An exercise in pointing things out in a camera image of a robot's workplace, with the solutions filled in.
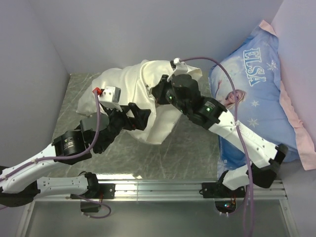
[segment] blue pillowcase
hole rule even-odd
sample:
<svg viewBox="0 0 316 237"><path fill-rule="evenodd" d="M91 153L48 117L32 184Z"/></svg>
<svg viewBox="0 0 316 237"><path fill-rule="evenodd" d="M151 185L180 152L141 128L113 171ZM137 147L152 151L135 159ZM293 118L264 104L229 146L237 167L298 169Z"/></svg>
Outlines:
<svg viewBox="0 0 316 237"><path fill-rule="evenodd" d="M284 161L299 158L295 132L279 103L280 61L278 38L256 27L243 44L221 62L237 90L238 120L264 139L286 144L289 151ZM214 66L209 72L210 90L234 114L232 87L224 72ZM246 164L244 153L219 137L218 176Z"/></svg>

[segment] purple tube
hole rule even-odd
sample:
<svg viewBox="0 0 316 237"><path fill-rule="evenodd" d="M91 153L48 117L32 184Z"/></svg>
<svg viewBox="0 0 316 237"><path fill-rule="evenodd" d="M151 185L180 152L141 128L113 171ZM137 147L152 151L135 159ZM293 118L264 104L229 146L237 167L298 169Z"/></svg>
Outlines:
<svg viewBox="0 0 316 237"><path fill-rule="evenodd" d="M92 218L92 219L103 219L103 218L108 217L111 214L111 212L112 212L112 209L110 208L110 206L106 205L105 203L94 201L94 200L90 200L90 199L87 199L87 198L82 197L80 195L76 195L76 196L79 197L80 199L83 199L83 200L88 201L90 203L94 203L94 204L105 206L109 210L109 213L104 215L104 216L90 216L87 213L83 213L85 216L88 216L89 218Z"/></svg>
<svg viewBox="0 0 316 237"><path fill-rule="evenodd" d="M99 105L99 97L96 91L93 92L94 93L94 97L95 97L95 103L96 103L96 107L97 107L97 127L96 127L96 132L93 138L93 141L91 142L90 146L83 152L73 155L73 156L69 156L69 157L43 157L43 158L37 158L35 159L36 162L40 162L43 160L50 160L50 159L54 159L54 160L67 160L67 159L75 159L78 157L82 157L83 155L87 154L88 152L90 152L90 150L93 148L93 146L95 145L95 143L98 140L98 136L99 136L99 132L100 132L100 123L101 123L101 112L100 112L100 105ZM14 171L8 173L5 177L9 178L11 177L13 174L16 174L17 172L19 172L20 170L24 169L25 167L29 166L33 164L33 162L27 162L24 165L18 167L17 169L15 169Z"/></svg>
<svg viewBox="0 0 316 237"><path fill-rule="evenodd" d="M196 59L206 59L206 60L209 60L209 61L212 61L212 62L216 63L223 70L225 75L227 76L229 82L231 83L231 86L232 86L232 89L233 89L233 93L234 93L234 99L236 101L234 117L235 117L235 122L237 122L237 120L238 120L237 119L238 99L237 99L237 93L236 93L236 89L235 89L235 86L234 86L232 78L229 76L229 74L226 71L226 69L219 62L217 62L215 59L212 59L212 58L209 58L209 57L192 57L192 58L186 58L186 59L183 59L183 60L180 60L180 61L181 62L186 62L186 61L196 60ZM248 151L247 151L247 147L246 147L245 141L242 138L242 135L241 135L241 132L240 132L240 128L239 128L238 125L236 126L236 130L237 130L238 137L240 139L240 142L242 144L242 147L243 147L243 150L244 150L244 153L245 153L245 156L246 156L247 168L248 168L248 173L249 173L249 175L248 175L248 177L249 177L249 190L248 189L246 190L246 196L245 196L246 201L248 201L248 194L250 194L250 219L251 219L250 223L251 224L250 224L250 230L249 230L248 234L246 233L246 209L247 209L247 205L246 205L245 201L243 202L243 205L244 205L244 208L243 208L243 210L244 210L244 214L243 214L243 231L244 231L244 236L248 237L248 236L252 236L253 229L254 229L254 200L253 200L252 171L251 171L251 164L250 164L250 158L249 158L249 154L248 154Z"/></svg>

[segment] elsa text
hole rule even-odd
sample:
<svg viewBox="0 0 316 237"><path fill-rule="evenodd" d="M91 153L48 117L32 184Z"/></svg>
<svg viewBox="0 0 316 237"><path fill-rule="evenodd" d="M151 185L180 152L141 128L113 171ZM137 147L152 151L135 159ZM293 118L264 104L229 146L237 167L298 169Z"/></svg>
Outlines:
<svg viewBox="0 0 316 237"><path fill-rule="evenodd" d="M244 50L243 60L250 86L267 80L266 77L264 77L265 70L257 66L258 62L261 63L260 48Z"/></svg>

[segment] red connector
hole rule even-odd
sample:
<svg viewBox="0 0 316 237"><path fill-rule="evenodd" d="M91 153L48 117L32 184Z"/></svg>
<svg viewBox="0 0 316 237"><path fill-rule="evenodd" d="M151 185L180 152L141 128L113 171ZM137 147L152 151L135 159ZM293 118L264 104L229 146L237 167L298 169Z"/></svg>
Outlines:
<svg viewBox="0 0 316 237"><path fill-rule="evenodd" d="M94 90L92 92L94 93L95 91L97 92L98 95L102 94L102 90L98 87L94 88Z"/></svg>

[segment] black bracket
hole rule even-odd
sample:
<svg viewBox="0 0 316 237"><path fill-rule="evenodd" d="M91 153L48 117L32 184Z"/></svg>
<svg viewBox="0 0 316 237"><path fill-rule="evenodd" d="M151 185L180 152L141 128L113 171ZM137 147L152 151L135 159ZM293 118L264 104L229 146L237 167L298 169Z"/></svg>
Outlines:
<svg viewBox="0 0 316 237"><path fill-rule="evenodd" d="M99 184L100 189L91 199L114 199L115 196L115 184ZM80 199L76 195L71 194L71 199Z"/></svg>
<svg viewBox="0 0 316 237"><path fill-rule="evenodd" d="M81 210L81 212L84 212L84 213L87 213L87 212L88 213L91 213L91 212L98 213L100 208L101 208L100 204L86 202L86 201L82 201L80 203L80 210Z"/></svg>
<svg viewBox="0 0 316 237"><path fill-rule="evenodd" d="M140 109L135 103L128 103L128 105L122 105L122 112L117 110L110 110L101 104L103 110L108 114L110 121L115 117L115 119L121 119L124 123L123 129L133 131L141 130L144 131L149 115L151 113L150 109ZM132 111L134 117L128 117L127 112Z"/></svg>
<svg viewBox="0 0 316 237"><path fill-rule="evenodd" d="M218 183L202 183L202 189L199 191L199 194L203 195L203 198L244 198L246 192L244 187L231 191Z"/></svg>

